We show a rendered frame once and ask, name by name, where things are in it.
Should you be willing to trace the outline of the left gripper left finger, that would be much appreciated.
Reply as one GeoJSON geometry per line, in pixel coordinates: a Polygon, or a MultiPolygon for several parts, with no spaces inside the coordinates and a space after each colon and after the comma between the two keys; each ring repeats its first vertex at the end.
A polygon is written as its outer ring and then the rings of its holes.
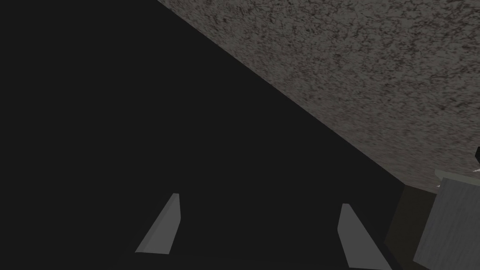
{"type": "Polygon", "coordinates": [[[169,254],[180,221],[180,195],[173,193],[135,251],[137,253],[169,254]]]}

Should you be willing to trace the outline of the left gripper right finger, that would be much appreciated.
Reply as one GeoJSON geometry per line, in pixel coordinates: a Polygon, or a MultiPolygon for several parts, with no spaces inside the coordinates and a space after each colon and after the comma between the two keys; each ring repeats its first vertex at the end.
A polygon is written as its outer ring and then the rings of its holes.
{"type": "Polygon", "coordinates": [[[349,268],[392,270],[349,204],[342,204],[337,233],[349,268]]]}

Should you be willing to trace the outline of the grey wooden cabinet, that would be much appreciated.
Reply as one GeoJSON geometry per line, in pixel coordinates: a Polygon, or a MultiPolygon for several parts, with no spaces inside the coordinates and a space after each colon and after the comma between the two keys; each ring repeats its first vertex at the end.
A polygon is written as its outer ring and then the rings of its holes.
{"type": "Polygon", "coordinates": [[[435,175],[441,184],[413,261],[428,270],[480,270],[480,180],[435,175]]]}

